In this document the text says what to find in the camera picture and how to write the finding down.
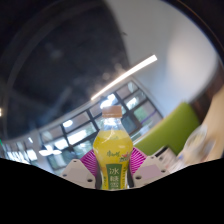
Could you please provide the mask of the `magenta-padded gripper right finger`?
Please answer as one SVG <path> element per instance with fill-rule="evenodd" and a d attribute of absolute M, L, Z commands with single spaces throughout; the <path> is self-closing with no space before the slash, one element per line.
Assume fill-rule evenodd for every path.
<path fill-rule="evenodd" d="M 147 156 L 138 148 L 133 148 L 127 176 L 130 188 L 146 186 L 168 174 L 169 171 L 156 156 Z"/>

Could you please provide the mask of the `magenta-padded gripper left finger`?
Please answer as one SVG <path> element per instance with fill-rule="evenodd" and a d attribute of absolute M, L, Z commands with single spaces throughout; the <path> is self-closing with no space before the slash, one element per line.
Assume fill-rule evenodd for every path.
<path fill-rule="evenodd" d="M 84 188 L 99 189 L 100 173 L 94 152 L 90 150 L 81 159 L 73 159 L 61 177 Z"/>

